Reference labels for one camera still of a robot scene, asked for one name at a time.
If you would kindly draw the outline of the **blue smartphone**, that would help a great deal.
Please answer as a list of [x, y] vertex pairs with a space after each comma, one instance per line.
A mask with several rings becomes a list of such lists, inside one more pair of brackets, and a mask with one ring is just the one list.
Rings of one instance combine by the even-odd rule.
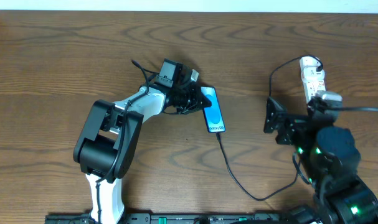
[[225, 124], [219, 106], [217, 93], [214, 87], [202, 86], [202, 94], [211, 102], [211, 105], [203, 108], [203, 114], [209, 133], [225, 132]]

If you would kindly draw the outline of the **white power strip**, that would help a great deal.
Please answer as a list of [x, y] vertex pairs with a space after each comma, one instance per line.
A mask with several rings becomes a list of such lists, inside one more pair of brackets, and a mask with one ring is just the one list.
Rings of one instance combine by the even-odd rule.
[[301, 71], [301, 80], [305, 91], [305, 99], [308, 103], [318, 91], [325, 91], [324, 70], [317, 72], [316, 67], [305, 67]]

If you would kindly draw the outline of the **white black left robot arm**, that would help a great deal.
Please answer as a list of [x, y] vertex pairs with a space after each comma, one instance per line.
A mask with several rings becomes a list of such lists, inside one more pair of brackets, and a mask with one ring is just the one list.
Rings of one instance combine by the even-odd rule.
[[94, 102], [73, 150], [74, 161], [90, 183], [93, 223], [118, 223], [122, 218], [122, 178], [132, 163], [143, 123], [169, 106], [177, 114], [188, 114], [210, 105], [198, 76], [190, 70], [177, 76], [172, 86], [167, 86], [166, 77], [156, 77], [125, 100]]

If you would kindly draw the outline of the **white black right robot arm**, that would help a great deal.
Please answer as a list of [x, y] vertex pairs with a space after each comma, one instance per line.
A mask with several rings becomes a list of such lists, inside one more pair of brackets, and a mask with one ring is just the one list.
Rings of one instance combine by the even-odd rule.
[[357, 174], [361, 154], [349, 129], [335, 126], [341, 100], [314, 96], [306, 115], [289, 114], [267, 99], [264, 132], [292, 145], [295, 169], [314, 188], [316, 213], [323, 223], [378, 223], [378, 199]]

